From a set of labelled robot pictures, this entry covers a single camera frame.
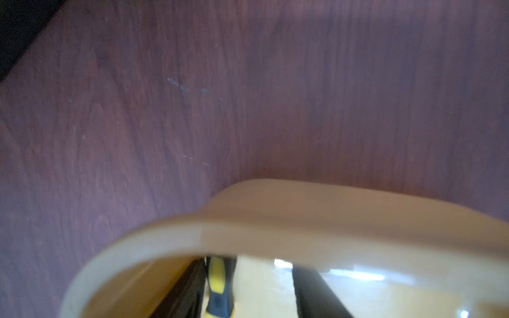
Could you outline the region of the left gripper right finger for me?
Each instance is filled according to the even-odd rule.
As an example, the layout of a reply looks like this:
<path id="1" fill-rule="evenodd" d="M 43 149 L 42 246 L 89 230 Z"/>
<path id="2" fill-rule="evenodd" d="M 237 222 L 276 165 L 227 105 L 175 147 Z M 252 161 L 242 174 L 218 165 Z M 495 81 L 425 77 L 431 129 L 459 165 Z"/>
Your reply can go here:
<path id="1" fill-rule="evenodd" d="M 318 271 L 294 266 L 292 277 L 299 318 L 353 318 Z"/>

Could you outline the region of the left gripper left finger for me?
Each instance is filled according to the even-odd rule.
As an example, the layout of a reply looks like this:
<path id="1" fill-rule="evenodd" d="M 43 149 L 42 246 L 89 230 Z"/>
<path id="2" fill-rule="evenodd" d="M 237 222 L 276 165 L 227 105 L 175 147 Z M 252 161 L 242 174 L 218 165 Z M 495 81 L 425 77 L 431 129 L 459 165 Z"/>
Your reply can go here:
<path id="1" fill-rule="evenodd" d="M 206 281 L 205 259 L 191 262 L 150 318 L 200 318 Z"/>

